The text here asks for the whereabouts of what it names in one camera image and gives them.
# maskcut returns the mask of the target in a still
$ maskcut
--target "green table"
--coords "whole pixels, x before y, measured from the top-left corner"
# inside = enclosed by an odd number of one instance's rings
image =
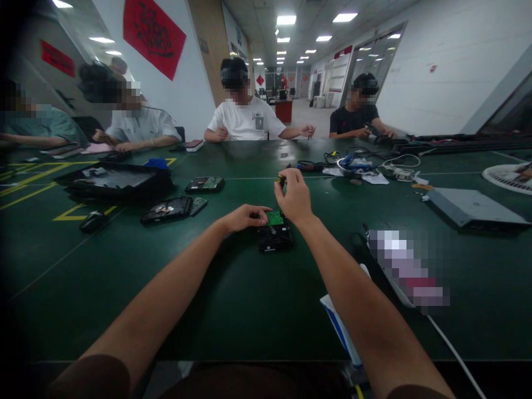
[[[12,156],[18,174],[2,175],[2,212],[10,304],[19,318],[33,361],[76,359],[103,333],[128,302],[172,258],[214,220],[242,203],[275,206],[273,181],[289,162],[320,161],[324,152],[345,150],[356,140],[301,140],[207,144],[197,153],[168,149],[136,154],[129,162],[169,159],[182,192],[197,176],[222,176],[221,193],[202,195],[209,205],[193,218],[151,228],[139,220],[143,208],[79,207],[52,179],[92,162],[79,155],[40,165]],[[430,155],[419,168],[437,187],[480,190],[532,219],[530,197],[499,188],[480,173],[489,166],[519,163],[496,152]],[[435,316],[465,360],[532,359],[532,232],[518,237],[458,234],[409,183],[352,185],[341,177],[306,173],[313,210],[350,253],[366,262],[373,280],[391,298],[434,360],[453,359],[429,321],[404,308],[360,233],[372,229],[410,230],[426,237],[431,264],[451,289],[451,306]],[[108,211],[111,223],[85,235],[80,219]],[[295,248],[260,254],[253,230],[228,238],[210,266],[192,304],[162,347],[161,360],[337,360],[346,359],[319,302],[326,294],[318,268],[299,232]]]

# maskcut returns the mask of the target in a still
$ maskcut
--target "white shirt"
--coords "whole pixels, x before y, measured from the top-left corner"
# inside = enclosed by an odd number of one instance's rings
[[[181,141],[169,113],[148,106],[139,111],[113,111],[111,126],[106,133],[122,142],[147,141],[163,135]]]
[[[208,128],[216,131],[219,127],[227,129],[230,140],[266,140],[268,132],[279,136],[287,128],[272,107],[255,96],[247,106],[237,105],[231,99],[221,103]]]

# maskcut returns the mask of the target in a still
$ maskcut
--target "person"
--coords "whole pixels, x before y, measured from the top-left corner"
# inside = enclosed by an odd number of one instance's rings
[[[6,113],[0,141],[40,149],[73,143],[88,146],[87,137],[67,113],[48,104],[32,104],[12,80],[5,79],[3,86]]]
[[[331,114],[329,138],[368,137],[371,131],[364,127],[366,122],[370,122],[381,134],[396,138],[396,133],[379,118],[377,107],[368,104],[370,96],[377,92],[378,82],[372,74],[359,75],[351,86],[351,98],[345,106]]]
[[[268,133],[281,139],[314,135],[315,126],[286,127],[276,117],[272,107],[248,94],[248,68],[243,59],[224,59],[221,76],[229,98],[214,111],[205,131],[205,141],[267,140]]]
[[[96,129],[93,140],[114,146],[117,151],[139,151],[177,144],[181,137],[170,115],[147,106],[129,82],[114,77],[108,66],[100,63],[80,68],[78,85],[91,102],[113,104],[111,126]]]
[[[287,179],[287,191],[274,183],[277,202],[309,246],[375,396],[454,398],[401,314],[313,214],[301,172],[291,168],[279,174]],[[126,398],[185,313],[224,238],[265,225],[266,211],[270,208],[243,205],[208,227],[51,384],[48,398]],[[335,390],[345,388],[337,379],[308,371],[303,364],[289,362],[213,364],[199,367],[162,397],[350,397]],[[318,380],[329,385],[318,385]]]

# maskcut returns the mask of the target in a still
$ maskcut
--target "red banner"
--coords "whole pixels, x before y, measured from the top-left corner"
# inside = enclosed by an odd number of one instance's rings
[[[124,40],[173,80],[187,36],[154,0],[126,0]]]
[[[66,73],[73,78],[76,77],[76,70],[74,61],[65,53],[60,52],[57,48],[53,47],[50,43],[44,40],[40,41],[41,58],[48,64],[56,67],[60,71]]]

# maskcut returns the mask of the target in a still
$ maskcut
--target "black mouse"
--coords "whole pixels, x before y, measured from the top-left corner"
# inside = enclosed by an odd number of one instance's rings
[[[79,229],[84,233],[94,233],[107,223],[108,220],[109,218],[101,212],[91,212],[83,221]]]

